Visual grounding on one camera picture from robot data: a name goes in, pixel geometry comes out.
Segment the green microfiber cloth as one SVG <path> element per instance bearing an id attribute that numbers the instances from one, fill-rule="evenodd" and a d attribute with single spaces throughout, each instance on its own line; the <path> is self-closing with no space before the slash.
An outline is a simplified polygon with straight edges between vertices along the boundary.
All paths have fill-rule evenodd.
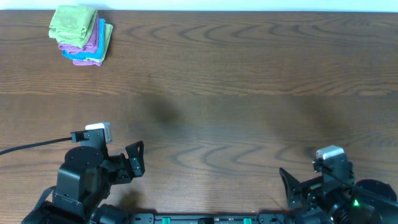
<path id="1" fill-rule="evenodd" d="M 97 12 L 87 6 L 59 6 L 49 25 L 49 37 L 82 48 L 92 35 Z"/>

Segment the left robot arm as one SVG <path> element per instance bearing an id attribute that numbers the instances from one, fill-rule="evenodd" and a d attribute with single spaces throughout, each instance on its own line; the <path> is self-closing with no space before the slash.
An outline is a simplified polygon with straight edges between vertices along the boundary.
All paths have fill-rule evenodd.
<path id="1" fill-rule="evenodd" d="M 142 177 L 144 143 L 126 146 L 117 156 L 108 153 L 108 132 L 104 128 L 71 133 L 80 146 L 65 154 L 57 184 L 46 189 L 23 224 L 129 223 L 129 214 L 102 204 L 113 185 L 129 184 Z"/>

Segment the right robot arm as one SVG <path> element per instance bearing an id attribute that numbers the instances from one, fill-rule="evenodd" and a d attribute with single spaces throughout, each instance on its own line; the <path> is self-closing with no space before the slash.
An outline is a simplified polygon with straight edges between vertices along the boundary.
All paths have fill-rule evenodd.
<path id="1" fill-rule="evenodd" d="M 318 156 L 313 169 L 320 176 L 299 182 L 279 169 L 293 223 L 397 223 L 397 194 L 389 184 L 355 181 L 345 153 Z"/>

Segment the folded blue cloth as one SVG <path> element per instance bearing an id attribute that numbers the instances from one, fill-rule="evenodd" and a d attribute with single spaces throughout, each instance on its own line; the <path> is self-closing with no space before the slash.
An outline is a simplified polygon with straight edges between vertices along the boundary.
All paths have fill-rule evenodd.
<path id="1" fill-rule="evenodd" d="M 99 29 L 98 29 L 98 49 L 94 53 L 90 52 L 80 52 L 75 55 L 68 53 L 66 50 L 62 52 L 62 55 L 70 60 L 84 60 L 86 58 L 100 59 L 104 52 L 104 35 L 105 35 L 105 20 L 99 19 L 98 21 Z"/>

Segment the folded purple cloth at bottom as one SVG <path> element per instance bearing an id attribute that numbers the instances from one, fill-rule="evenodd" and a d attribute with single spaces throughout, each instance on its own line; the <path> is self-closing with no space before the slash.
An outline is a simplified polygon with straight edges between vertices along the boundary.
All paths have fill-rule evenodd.
<path id="1" fill-rule="evenodd" d="M 96 66 L 102 66 L 103 62 L 97 62 L 95 60 L 73 60 L 73 64 L 77 66 L 90 66 L 90 65 L 96 65 Z"/>

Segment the folded yellow-green cloth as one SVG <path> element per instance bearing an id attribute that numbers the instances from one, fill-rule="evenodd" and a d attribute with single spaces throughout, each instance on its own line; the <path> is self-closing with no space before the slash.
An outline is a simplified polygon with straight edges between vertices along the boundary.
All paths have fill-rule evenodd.
<path id="1" fill-rule="evenodd" d="M 104 50 L 102 56 L 97 58 L 87 58 L 86 61 L 92 60 L 94 62 L 102 63 L 105 60 L 106 53 L 108 51 L 109 41 L 111 39 L 111 34 L 113 31 L 113 26 L 111 24 L 105 24 L 105 37 L 104 37 Z"/>

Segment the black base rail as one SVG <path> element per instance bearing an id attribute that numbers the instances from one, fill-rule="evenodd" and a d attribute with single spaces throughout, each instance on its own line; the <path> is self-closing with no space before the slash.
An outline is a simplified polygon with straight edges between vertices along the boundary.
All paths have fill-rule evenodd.
<path id="1" fill-rule="evenodd" d="M 254 214 L 153 214 L 135 213 L 128 224 L 294 224 L 295 218 L 283 213 Z"/>

